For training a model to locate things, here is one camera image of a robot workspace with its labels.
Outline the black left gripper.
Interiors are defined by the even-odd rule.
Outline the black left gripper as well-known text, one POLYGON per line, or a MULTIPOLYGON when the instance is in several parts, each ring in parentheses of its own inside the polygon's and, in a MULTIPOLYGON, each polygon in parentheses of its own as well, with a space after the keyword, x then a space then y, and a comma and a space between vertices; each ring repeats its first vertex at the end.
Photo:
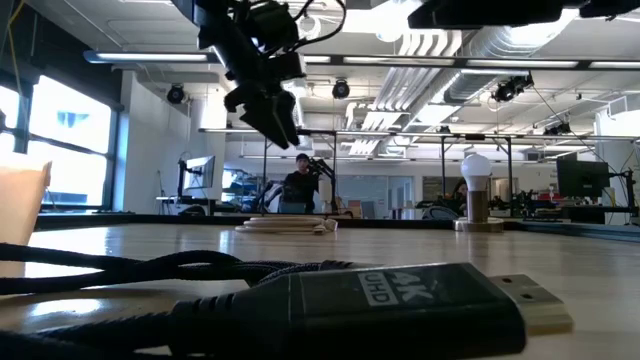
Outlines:
POLYGON ((297 29, 226 29, 219 33, 219 59, 225 77, 235 87, 224 97, 224 107, 273 144, 287 149, 298 146, 293 119, 295 97, 281 82, 304 76, 297 29))

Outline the computer monitor on arm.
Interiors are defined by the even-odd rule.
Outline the computer monitor on arm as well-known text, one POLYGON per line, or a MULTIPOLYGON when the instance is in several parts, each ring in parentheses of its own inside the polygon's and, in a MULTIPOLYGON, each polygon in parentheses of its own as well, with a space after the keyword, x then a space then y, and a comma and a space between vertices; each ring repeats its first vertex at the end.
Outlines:
POLYGON ((208 191, 213 187, 215 174, 215 157, 206 156, 178 161, 179 182, 178 195, 185 193, 193 197, 193 192, 208 199, 208 191))

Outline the overhead light bar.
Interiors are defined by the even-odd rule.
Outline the overhead light bar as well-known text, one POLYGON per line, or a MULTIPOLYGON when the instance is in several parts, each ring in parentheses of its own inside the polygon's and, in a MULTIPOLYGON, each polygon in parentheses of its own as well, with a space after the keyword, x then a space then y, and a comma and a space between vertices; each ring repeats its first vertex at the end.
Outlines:
MULTIPOLYGON (((85 51, 94 64, 220 64, 214 53, 151 53, 85 51)), ((460 69, 518 69, 543 71, 640 71, 640 59, 478 58, 449 56, 294 55, 308 65, 365 67, 425 67, 460 69)))

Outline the white bulb table lamp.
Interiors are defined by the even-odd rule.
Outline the white bulb table lamp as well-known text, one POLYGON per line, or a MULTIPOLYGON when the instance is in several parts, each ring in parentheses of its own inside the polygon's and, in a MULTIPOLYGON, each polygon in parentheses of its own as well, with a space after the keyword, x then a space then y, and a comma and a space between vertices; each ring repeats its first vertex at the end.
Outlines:
POLYGON ((469 155, 461 163, 461 173, 467 185, 466 216, 453 222, 454 230, 457 232, 502 232, 504 221, 489 217, 490 161, 479 154, 469 155))

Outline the large window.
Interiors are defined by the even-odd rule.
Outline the large window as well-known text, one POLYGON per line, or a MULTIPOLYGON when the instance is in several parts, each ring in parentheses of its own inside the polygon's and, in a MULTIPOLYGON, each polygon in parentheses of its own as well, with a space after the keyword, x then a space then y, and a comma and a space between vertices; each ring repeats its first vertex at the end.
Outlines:
POLYGON ((42 203, 52 209, 110 204, 117 112, 41 76, 24 94, 0 82, 0 156, 24 153, 50 162, 42 203))

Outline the beige object at left edge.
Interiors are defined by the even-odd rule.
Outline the beige object at left edge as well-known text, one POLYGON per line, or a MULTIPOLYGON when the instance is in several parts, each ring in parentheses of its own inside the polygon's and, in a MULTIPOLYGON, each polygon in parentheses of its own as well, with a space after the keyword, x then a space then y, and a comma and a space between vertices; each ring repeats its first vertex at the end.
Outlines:
POLYGON ((27 245, 51 180, 51 161, 11 153, 0 159, 0 243, 27 245))

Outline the black computer monitor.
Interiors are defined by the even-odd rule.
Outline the black computer monitor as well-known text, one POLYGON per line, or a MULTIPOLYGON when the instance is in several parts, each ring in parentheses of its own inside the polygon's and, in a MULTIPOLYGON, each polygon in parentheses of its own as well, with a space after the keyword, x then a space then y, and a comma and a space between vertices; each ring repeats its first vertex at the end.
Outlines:
POLYGON ((564 197, 600 197, 609 186, 606 162, 557 160, 559 194, 564 197))

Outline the silver ventilation duct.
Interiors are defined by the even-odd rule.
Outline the silver ventilation duct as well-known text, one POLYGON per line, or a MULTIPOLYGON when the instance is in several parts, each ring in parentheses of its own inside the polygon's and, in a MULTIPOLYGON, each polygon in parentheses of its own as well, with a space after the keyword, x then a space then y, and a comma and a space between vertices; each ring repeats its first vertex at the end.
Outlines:
MULTIPOLYGON (((467 57, 532 57, 570 23, 558 21, 522 27, 485 27, 462 48, 467 57)), ((459 70, 443 94, 445 103, 465 103, 494 81, 496 75, 466 74, 459 70)))

